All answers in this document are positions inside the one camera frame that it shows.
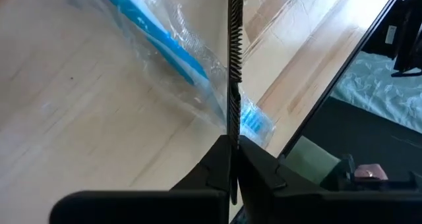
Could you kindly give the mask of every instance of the plastic bag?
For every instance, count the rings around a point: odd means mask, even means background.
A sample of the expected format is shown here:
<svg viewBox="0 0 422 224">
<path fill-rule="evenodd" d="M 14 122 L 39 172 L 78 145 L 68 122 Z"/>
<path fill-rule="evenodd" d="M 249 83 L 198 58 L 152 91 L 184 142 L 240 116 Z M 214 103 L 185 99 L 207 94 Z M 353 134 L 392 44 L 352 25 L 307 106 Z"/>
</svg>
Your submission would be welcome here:
<svg viewBox="0 0 422 224">
<path fill-rule="evenodd" d="M 197 116 L 226 129 L 227 69 L 172 0 L 66 0 L 94 7 L 122 29 L 146 77 Z M 273 122 L 241 90 L 241 134 L 267 145 Z"/>
</svg>

